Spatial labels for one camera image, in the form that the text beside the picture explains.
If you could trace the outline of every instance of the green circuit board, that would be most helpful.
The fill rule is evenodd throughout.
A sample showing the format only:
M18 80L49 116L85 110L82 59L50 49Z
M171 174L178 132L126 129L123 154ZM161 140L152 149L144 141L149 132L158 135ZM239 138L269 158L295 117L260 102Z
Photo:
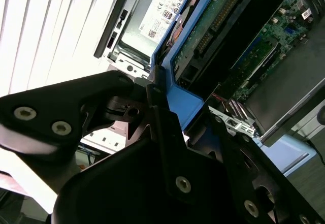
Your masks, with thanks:
M285 62L294 46L307 41L308 20L302 17L305 6L302 0L284 0L215 93L244 102L275 67Z
M231 11L237 0L212 0L202 17L192 30L186 42L174 59L174 67L188 63L193 51L203 51L213 36L209 31L216 32Z

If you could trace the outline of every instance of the white blinds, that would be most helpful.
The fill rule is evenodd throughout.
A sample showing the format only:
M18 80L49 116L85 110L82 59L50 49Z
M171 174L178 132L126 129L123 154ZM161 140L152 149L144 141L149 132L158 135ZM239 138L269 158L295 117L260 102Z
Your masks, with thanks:
M0 97L102 72L93 57L115 0L0 0Z

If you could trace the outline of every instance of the silver screw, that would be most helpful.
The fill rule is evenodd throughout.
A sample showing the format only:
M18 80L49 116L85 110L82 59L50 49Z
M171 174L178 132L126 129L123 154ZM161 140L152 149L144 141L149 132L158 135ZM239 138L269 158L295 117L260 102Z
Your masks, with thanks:
M245 200L244 206L249 214L251 214L255 218L258 217L258 208L256 207L256 205L253 202L251 202L250 200Z
M14 111L14 115L17 119L29 121L36 117L37 113L34 109L26 106L18 107Z
M52 130L55 134L65 136L71 133L72 128L70 124L65 121L57 121L53 123Z
M304 215L300 215L299 218L302 224L309 224L309 220Z
M178 69L179 69L179 65L176 65L174 68L174 73L177 73Z
M222 122L222 119L220 118L220 116L215 116L214 118L215 118L215 120L216 120L217 122Z
M156 88L156 87L154 87L153 90L157 91L158 93L161 92L161 90L159 88Z
M248 138L246 135L243 135L243 139L244 139L247 143L249 143L249 138Z
M178 187L179 190L181 190L185 194L191 192L191 184L185 177L182 176L176 177L176 186Z

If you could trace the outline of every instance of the capacitor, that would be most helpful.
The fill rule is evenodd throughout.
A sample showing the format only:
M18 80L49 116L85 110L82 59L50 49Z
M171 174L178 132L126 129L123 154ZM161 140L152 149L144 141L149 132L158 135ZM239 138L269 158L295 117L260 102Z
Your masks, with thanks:
M284 8L280 8L280 9L279 9L279 12L280 12L282 15L284 15L284 14L286 13L286 9L284 9Z
M273 23L277 23L279 20L277 19L277 18L275 18L275 17L272 17L272 22Z

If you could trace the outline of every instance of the power supply label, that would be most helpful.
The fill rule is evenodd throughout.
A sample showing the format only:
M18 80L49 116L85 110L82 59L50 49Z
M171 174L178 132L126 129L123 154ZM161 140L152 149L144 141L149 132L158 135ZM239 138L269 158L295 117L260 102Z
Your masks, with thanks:
M139 30L148 39L159 43L174 20L184 0L152 0Z

